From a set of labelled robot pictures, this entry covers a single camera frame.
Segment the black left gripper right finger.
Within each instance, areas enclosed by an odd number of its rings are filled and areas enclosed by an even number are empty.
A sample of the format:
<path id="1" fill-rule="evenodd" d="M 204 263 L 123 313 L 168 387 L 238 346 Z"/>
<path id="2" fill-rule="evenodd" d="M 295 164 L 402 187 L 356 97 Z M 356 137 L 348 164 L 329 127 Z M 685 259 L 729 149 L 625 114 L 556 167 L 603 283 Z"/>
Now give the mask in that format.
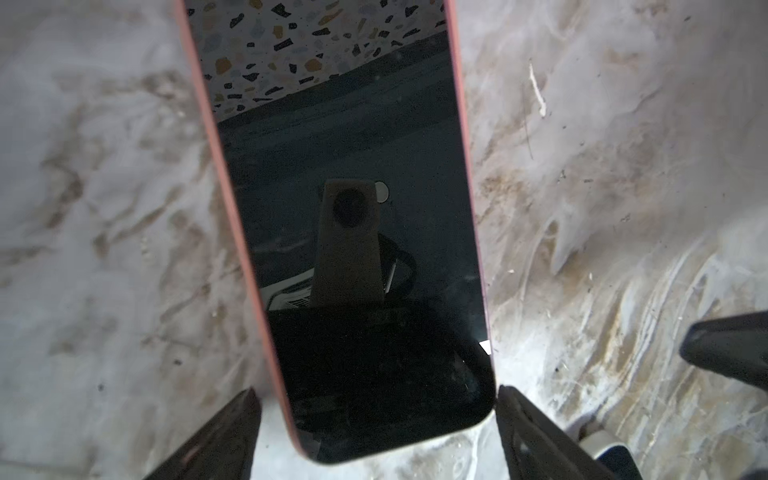
<path id="1" fill-rule="evenodd" d="M 496 423 L 512 479 L 612 479 L 614 474 L 512 386 L 499 387 Z"/>

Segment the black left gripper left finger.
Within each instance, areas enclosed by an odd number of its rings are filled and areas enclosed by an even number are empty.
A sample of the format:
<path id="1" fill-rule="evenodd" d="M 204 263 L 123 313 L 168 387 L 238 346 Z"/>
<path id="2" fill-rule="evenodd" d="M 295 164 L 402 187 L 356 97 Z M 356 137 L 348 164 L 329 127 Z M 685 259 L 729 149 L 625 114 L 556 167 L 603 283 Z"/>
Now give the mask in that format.
<path id="1" fill-rule="evenodd" d="M 255 391 L 241 391 L 146 480 L 250 479 L 261 416 Z"/>

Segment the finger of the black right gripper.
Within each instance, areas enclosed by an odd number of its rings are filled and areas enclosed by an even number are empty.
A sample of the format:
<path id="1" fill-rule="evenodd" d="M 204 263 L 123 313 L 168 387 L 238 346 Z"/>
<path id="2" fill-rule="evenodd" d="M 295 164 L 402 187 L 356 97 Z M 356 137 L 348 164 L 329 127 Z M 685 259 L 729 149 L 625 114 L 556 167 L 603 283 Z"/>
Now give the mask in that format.
<path id="1" fill-rule="evenodd" d="M 767 312 L 694 323 L 679 354 L 689 364 L 767 389 Z"/>

